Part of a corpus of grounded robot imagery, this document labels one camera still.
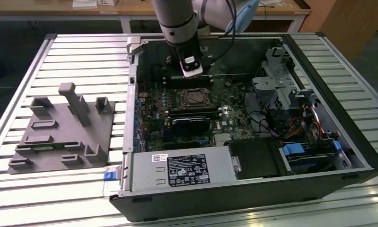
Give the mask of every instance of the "table leg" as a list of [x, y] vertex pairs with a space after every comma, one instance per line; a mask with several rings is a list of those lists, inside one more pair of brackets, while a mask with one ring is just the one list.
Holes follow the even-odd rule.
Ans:
[[119, 17], [119, 24], [123, 33], [131, 33], [130, 17]]
[[299, 28], [300, 28], [302, 23], [303, 23], [303, 19], [304, 19], [304, 15], [295, 16], [295, 18], [291, 21], [291, 24], [288, 26], [287, 32], [298, 32], [299, 31]]

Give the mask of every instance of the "floor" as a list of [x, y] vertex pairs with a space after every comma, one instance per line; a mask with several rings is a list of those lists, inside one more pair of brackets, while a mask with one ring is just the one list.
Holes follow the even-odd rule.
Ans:
[[[133, 22], [131, 29], [133, 32], [159, 32], [157, 24], [146, 22]], [[117, 21], [38, 22], [35, 30], [31, 30], [27, 23], [22, 21], [0, 22], [0, 59], [7, 70], [7, 75], [0, 79], [0, 117], [47, 33], [82, 34], [119, 32], [121, 28]], [[378, 91], [376, 35], [372, 36], [352, 65]]]

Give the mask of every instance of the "power supply label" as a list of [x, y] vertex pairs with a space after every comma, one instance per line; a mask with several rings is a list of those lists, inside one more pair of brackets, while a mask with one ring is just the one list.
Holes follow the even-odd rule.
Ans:
[[167, 183], [170, 187], [210, 183], [205, 155], [167, 158]]

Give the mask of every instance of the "slotted aluminum table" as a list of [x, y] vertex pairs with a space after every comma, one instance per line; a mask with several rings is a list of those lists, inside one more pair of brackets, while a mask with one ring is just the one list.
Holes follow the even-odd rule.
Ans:
[[[129, 36], [57, 35], [43, 41], [0, 120], [0, 226], [376, 226], [378, 177], [315, 201], [150, 223], [127, 222], [107, 201], [114, 185], [103, 186], [102, 177], [106, 168], [122, 161]], [[376, 92], [324, 37], [314, 33], [294, 33], [291, 37], [378, 152]], [[9, 175], [7, 162], [31, 116], [27, 106], [34, 96], [49, 96], [51, 103], [65, 103], [57, 94], [61, 82], [77, 85], [75, 93], [83, 95], [86, 102], [106, 96], [117, 103], [109, 166]]]

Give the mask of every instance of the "barcode sticker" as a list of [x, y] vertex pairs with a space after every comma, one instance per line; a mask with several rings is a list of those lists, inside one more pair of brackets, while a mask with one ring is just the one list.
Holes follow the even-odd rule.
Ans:
[[165, 162], [167, 158], [167, 154], [153, 155], [153, 162]]

